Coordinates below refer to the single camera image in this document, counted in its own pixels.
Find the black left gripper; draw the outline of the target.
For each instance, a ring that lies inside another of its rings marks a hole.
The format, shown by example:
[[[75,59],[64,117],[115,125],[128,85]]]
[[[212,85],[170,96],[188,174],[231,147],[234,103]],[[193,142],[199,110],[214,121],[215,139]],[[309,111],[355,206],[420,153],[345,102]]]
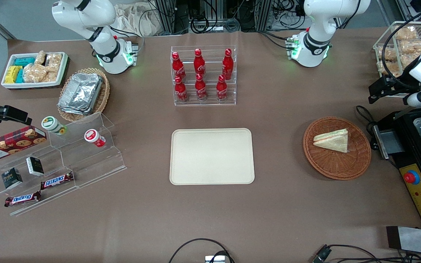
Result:
[[[402,96],[391,96],[399,93],[413,94],[421,91],[418,80],[411,75],[401,75],[396,79],[385,75],[369,85],[368,103],[374,104],[378,100],[403,99]]]

